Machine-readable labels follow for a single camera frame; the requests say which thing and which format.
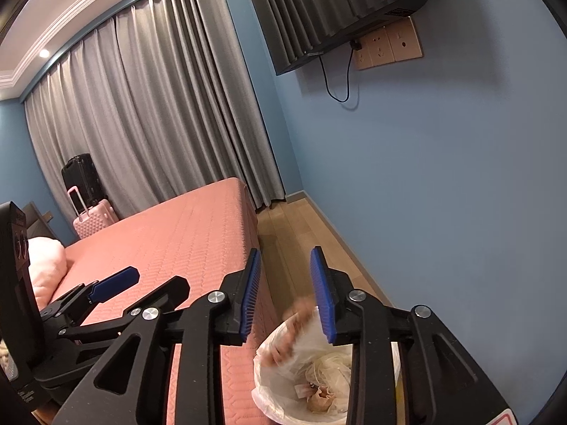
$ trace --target white sticker with red border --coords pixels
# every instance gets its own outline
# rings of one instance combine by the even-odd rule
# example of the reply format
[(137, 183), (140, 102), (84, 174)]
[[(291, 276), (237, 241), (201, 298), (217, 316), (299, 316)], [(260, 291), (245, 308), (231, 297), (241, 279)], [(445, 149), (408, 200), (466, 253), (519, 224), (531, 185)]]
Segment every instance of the white sticker with red border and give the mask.
[(487, 425), (518, 425), (516, 418), (510, 409), (506, 409), (494, 420), (491, 420)]

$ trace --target black power cord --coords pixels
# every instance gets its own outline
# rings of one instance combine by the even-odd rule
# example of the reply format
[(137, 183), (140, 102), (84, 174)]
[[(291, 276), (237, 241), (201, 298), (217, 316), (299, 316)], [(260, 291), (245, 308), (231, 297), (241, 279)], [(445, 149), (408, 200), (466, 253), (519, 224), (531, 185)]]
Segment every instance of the black power cord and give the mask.
[(327, 73), (325, 73), (325, 65), (323, 65), (322, 63), (322, 57), (319, 56), (319, 62), (321, 62), (321, 70), (322, 70), (322, 75), (325, 78), (325, 87), (327, 88), (327, 93), (329, 94), (329, 96), (331, 96), (339, 103), (345, 103), (350, 98), (350, 64), (353, 61), (354, 52), (360, 49), (362, 49), (362, 46), (357, 40), (352, 40), (350, 42), (350, 58), (349, 58), (349, 65), (347, 66), (347, 98), (344, 99), (343, 101), (333, 96), (333, 94), (331, 94), (331, 91), (329, 91), (329, 83), (327, 81)]

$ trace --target cable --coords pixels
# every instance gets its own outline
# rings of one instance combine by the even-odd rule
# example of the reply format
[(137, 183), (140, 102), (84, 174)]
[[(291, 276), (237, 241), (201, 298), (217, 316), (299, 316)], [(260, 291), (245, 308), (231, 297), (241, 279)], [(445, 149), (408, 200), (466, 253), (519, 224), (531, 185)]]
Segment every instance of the cable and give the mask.
[(322, 75), (325, 78), (325, 87), (327, 88), (327, 92), (329, 93), (329, 96), (331, 96), (333, 99), (335, 99), (337, 102), (340, 102), (340, 103), (345, 103), (350, 97), (350, 63), (353, 60), (353, 54), (354, 54), (354, 49), (351, 49), (350, 50), (349, 65), (347, 67), (347, 98), (344, 99), (343, 101), (341, 99), (338, 99), (335, 96), (333, 96), (331, 94), (331, 91), (329, 91), (329, 83), (327, 81), (327, 73), (325, 73), (325, 66), (322, 63), (322, 57), (319, 56), (319, 62), (321, 62)]

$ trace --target blue gripper pad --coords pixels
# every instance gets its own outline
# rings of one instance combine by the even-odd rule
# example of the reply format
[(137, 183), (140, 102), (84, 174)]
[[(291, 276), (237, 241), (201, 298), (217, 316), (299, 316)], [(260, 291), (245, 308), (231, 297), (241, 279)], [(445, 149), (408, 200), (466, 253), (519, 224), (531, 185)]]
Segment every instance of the blue gripper pad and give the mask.
[(243, 342), (246, 342), (246, 339), (252, 330), (254, 308), (256, 307), (256, 299), (258, 297), (258, 289), (260, 287), (260, 275), (262, 274), (262, 257), (260, 252), (257, 249), (253, 249), (251, 252), (253, 253), (253, 257), (250, 274), (248, 275), (248, 281), (246, 282), (245, 295), (242, 299), (242, 308), (240, 308), (240, 337)]
[(126, 267), (111, 277), (103, 279), (92, 287), (89, 299), (93, 304), (102, 304), (131, 288), (140, 281), (137, 268)]
[(335, 302), (333, 301), (331, 290), (329, 289), (331, 271), (327, 266), (325, 256), (320, 246), (316, 246), (311, 251), (311, 280), (315, 289), (315, 299), (319, 307), (319, 317), (323, 333), (327, 336), (329, 343), (334, 343), (337, 338), (337, 328), (335, 325)]

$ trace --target suitcase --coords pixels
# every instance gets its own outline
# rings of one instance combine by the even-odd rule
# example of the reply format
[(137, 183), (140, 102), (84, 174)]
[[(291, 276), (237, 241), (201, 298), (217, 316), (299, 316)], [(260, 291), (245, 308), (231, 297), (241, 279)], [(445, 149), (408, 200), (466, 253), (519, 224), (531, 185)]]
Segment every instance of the suitcase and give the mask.
[(67, 190), (67, 195), (70, 199), (72, 193), (77, 196), (83, 207), (82, 213), (79, 213), (78, 209), (75, 209), (77, 218), (73, 220), (73, 227), (80, 239), (86, 238), (118, 222), (118, 217), (114, 213), (114, 209), (112, 209), (108, 200), (103, 200), (98, 202), (96, 206), (88, 208), (86, 204), (84, 204), (83, 197), (77, 187), (71, 187)]
[[(87, 208), (96, 206), (100, 201), (108, 198), (90, 153), (82, 153), (71, 158), (61, 170), (61, 176), (67, 190), (72, 187), (78, 188), (78, 193), (83, 197)], [(77, 193), (72, 193), (71, 201), (76, 211), (84, 212), (83, 203), (80, 202)]]

